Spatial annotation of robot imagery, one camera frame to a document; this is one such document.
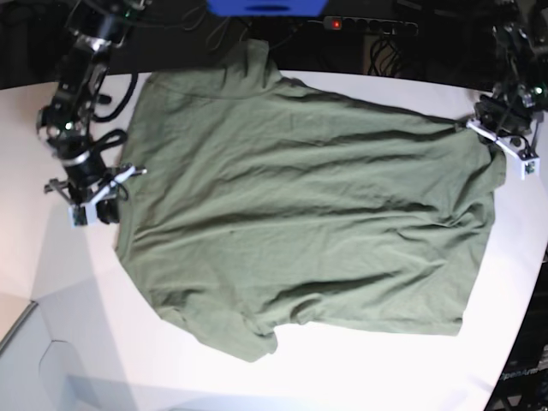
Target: green t-shirt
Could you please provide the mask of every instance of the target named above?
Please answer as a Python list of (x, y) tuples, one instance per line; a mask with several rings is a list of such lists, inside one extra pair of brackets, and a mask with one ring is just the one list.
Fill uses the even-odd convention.
[(284, 79), (265, 43), (153, 74), (129, 128), (117, 253), (158, 315), (257, 360), (318, 321), (456, 334), (501, 152), (452, 120)]

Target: blue object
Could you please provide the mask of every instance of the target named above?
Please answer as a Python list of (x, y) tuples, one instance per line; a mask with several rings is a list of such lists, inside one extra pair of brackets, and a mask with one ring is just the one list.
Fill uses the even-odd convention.
[(216, 15), (319, 15), (327, 0), (208, 0)]

